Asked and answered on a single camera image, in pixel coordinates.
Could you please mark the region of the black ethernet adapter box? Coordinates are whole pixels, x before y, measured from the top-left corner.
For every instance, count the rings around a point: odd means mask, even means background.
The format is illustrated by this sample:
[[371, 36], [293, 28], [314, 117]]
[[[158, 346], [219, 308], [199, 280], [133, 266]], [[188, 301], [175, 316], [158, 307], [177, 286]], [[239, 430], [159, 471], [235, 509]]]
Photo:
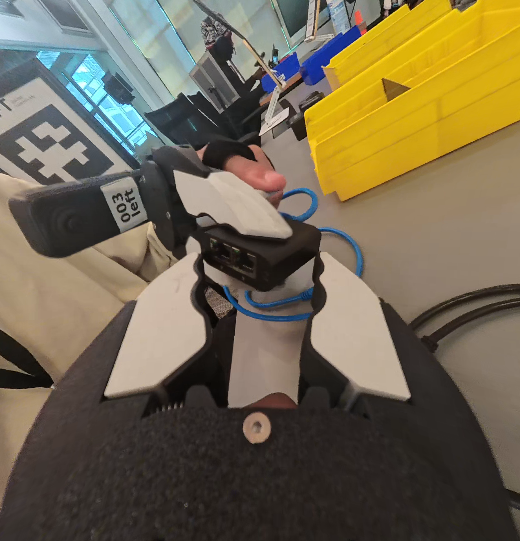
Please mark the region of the black ethernet adapter box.
[[252, 289], [268, 292], [316, 257], [320, 230], [303, 222], [283, 219], [290, 226], [287, 239], [274, 239], [238, 233], [230, 226], [214, 225], [199, 229], [204, 264]]

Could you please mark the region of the dark bin divider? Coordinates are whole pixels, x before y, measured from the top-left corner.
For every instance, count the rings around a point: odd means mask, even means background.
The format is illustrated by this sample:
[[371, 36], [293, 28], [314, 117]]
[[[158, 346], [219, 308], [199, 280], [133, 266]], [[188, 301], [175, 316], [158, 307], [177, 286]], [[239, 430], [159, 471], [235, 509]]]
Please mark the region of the dark bin divider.
[[385, 98], [388, 103], [401, 96], [405, 92], [411, 90], [411, 87], [392, 81], [388, 78], [382, 78], [381, 81], [385, 93]]

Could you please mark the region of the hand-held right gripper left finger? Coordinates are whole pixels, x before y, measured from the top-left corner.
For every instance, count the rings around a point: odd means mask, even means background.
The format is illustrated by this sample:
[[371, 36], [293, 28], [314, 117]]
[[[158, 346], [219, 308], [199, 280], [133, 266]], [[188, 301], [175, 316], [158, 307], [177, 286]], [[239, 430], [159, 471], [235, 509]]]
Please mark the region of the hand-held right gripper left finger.
[[190, 253], [136, 300], [104, 397], [184, 401], [192, 386], [207, 385], [218, 362], [206, 307], [202, 256]]

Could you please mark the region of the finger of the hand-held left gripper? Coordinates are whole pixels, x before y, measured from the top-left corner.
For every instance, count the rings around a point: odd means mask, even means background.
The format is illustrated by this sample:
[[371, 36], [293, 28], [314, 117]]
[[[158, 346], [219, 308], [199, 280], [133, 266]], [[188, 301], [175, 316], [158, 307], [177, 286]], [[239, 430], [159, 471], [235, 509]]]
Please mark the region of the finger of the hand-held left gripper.
[[210, 217], [241, 235], [286, 240], [289, 223], [261, 193], [230, 172], [212, 172], [203, 178], [174, 171], [175, 187], [185, 210], [192, 216]]

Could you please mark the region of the computer monitor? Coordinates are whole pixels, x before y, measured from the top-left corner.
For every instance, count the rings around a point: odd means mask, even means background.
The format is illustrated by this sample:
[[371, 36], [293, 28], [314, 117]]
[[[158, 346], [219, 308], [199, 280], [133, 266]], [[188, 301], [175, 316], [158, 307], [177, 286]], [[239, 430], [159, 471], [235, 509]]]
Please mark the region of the computer monitor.
[[270, 1], [287, 39], [299, 34], [308, 21], [310, 1]]

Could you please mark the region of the blue storage bin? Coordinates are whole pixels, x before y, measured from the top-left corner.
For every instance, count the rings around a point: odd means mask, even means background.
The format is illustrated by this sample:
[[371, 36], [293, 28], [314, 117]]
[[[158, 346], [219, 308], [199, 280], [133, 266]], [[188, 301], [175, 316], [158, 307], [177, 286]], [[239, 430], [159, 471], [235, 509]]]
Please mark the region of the blue storage bin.
[[325, 78], [323, 68], [328, 66], [331, 59], [354, 43], [361, 37], [361, 31], [357, 25], [351, 27], [346, 33], [337, 34], [331, 40], [314, 51], [310, 57], [300, 65], [300, 74], [305, 85], [316, 85]]
[[[280, 80], [289, 80], [295, 74], [299, 73], [300, 63], [297, 56], [297, 52], [293, 52], [291, 55], [286, 56], [279, 64], [277, 64], [272, 71]], [[275, 89], [275, 82], [269, 74], [265, 74], [261, 79], [261, 85], [266, 93], [271, 93]]]

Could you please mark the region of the black office chair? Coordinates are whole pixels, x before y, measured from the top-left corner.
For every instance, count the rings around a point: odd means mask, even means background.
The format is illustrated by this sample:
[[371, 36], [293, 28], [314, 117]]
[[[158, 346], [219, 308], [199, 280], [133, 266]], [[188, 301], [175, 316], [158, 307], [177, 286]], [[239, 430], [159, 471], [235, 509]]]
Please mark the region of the black office chair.
[[261, 145], [259, 97], [249, 92], [218, 111], [200, 91], [179, 94], [168, 105], [146, 113], [146, 119], [176, 145], [199, 150], [218, 139]]

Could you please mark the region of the person's left hand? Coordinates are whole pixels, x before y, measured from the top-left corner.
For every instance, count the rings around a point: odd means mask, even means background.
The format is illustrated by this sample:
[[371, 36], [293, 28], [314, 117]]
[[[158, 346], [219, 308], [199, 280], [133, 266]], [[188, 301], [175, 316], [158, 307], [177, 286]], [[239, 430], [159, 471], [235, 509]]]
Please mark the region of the person's left hand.
[[226, 160], [224, 169], [236, 175], [255, 190], [268, 194], [267, 200], [273, 206], [278, 207], [281, 203], [287, 180], [284, 175], [275, 170], [259, 146], [250, 145], [249, 149], [254, 153], [254, 160], [235, 155]]

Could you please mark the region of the white stand base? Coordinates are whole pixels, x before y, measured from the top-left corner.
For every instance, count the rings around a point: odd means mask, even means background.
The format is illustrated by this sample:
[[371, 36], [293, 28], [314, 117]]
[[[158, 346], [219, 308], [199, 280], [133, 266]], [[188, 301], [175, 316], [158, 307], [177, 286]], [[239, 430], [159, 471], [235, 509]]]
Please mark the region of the white stand base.
[[268, 103], [268, 108], [265, 112], [261, 130], [259, 131], [260, 137], [264, 136], [267, 132], [269, 132], [277, 125], [280, 125], [284, 120], [289, 118], [290, 105], [287, 105], [285, 107], [282, 105], [281, 106], [282, 110], [279, 113], [275, 114], [275, 109], [282, 95], [282, 91], [285, 90], [287, 86], [288, 86], [288, 83], [283, 78], [277, 79], [276, 87], [274, 91], [271, 93], [271, 98]]

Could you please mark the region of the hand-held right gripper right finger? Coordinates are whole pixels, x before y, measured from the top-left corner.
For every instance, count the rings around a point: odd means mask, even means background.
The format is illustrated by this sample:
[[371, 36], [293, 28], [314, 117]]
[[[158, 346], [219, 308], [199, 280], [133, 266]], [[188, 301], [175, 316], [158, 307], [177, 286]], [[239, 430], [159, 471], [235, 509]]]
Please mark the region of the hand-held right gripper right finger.
[[357, 401], [361, 395], [410, 400], [379, 297], [327, 252], [317, 254], [312, 278], [302, 400], [312, 388], [324, 389], [329, 401]]

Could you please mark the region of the yellow storage bin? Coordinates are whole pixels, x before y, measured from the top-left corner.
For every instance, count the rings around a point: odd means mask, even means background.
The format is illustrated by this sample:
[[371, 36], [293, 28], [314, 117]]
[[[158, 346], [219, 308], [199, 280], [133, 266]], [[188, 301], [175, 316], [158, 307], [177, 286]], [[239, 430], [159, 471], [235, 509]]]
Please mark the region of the yellow storage bin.
[[[456, 10], [305, 112], [324, 194], [353, 198], [520, 121], [520, 1]], [[382, 78], [411, 90], [388, 103]]]
[[431, 25], [456, 12], [450, 1], [422, 1], [412, 9], [401, 6], [323, 68], [331, 91], [337, 91]]

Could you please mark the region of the grey computer tower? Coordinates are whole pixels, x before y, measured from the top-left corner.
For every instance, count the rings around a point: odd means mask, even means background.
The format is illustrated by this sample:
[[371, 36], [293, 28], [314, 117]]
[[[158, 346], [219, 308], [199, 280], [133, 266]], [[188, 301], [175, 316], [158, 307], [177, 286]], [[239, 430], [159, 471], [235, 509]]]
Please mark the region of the grey computer tower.
[[240, 98], [235, 87], [209, 51], [204, 51], [202, 57], [189, 72], [189, 77], [219, 113], [225, 111]]

